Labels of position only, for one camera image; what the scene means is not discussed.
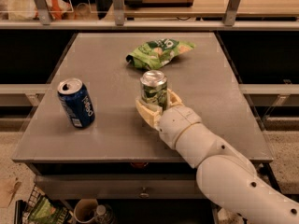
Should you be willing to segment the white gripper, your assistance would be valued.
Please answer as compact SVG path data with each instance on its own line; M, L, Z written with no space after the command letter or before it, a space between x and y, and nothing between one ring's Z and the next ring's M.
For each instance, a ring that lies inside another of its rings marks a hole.
M183 106L182 100L172 90L167 90L167 109L158 105L145 103L141 98L135 99L135 107L141 118L159 132L160 138L171 148L185 130L193 124L201 123L202 119L191 109Z

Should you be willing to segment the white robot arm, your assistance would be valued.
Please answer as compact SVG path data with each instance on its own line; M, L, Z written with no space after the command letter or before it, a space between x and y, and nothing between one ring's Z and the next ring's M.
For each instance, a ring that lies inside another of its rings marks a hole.
M196 170L201 192L214 204L239 214L252 224L299 224L299 203L279 193L257 175L254 165L173 92L163 110L140 97L135 106L160 138Z

